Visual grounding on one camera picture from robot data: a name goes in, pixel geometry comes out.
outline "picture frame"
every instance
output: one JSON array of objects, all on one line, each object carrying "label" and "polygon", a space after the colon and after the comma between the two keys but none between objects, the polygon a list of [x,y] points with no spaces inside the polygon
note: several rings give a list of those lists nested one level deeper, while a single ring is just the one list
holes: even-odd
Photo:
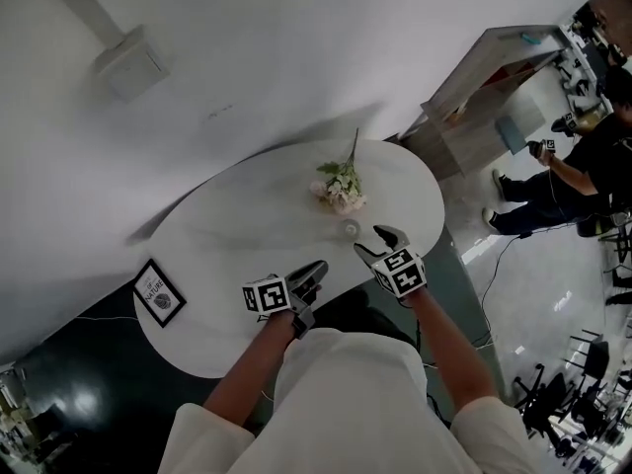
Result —
[{"label": "picture frame", "polygon": [[165,328],[187,303],[153,259],[149,259],[134,279],[133,290],[162,328]]}]

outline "table top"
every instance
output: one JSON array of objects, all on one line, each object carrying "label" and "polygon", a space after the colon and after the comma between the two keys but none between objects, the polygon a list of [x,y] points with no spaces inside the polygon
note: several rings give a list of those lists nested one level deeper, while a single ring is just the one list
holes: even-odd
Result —
[{"label": "table top", "polygon": [[148,253],[188,303],[163,329],[134,295],[142,330],[164,359],[192,375],[225,375],[262,328],[246,309],[244,282],[325,260],[318,307],[371,279],[340,234],[345,218],[359,223],[357,241],[374,251],[386,249],[375,224],[404,230],[422,256],[433,247],[443,226],[441,193],[424,162],[403,147],[358,142],[355,168],[368,196],[359,211],[336,215],[309,192],[323,179],[316,168],[344,161],[351,146],[318,141],[257,155],[213,177],[167,216]]}]

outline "glossy floor tile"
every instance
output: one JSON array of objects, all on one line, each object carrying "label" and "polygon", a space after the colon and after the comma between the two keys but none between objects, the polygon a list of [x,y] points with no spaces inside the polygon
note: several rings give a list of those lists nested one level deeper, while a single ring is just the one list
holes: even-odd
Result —
[{"label": "glossy floor tile", "polygon": [[[573,139],[552,133],[551,122],[569,108],[553,68],[545,68],[523,85],[546,118],[546,125],[529,140],[555,138],[558,156],[566,156]],[[502,203],[491,172],[500,168],[513,179],[527,179],[543,168],[526,149],[499,158],[471,177],[453,177],[440,183],[445,200],[446,225],[463,263],[482,298],[496,262],[512,237],[491,235],[481,218],[484,206],[500,212],[518,206]],[[621,333],[629,306],[604,307],[612,292],[611,278],[603,271],[614,264],[609,248],[595,239],[583,239],[575,226],[515,240],[504,252],[498,274],[485,297],[484,310],[491,322],[507,388],[516,375],[527,378],[536,363],[552,373],[565,369],[562,357],[573,356],[577,343],[570,335],[582,328],[608,335],[611,367],[620,363]],[[570,373],[576,373],[574,367]]]}]

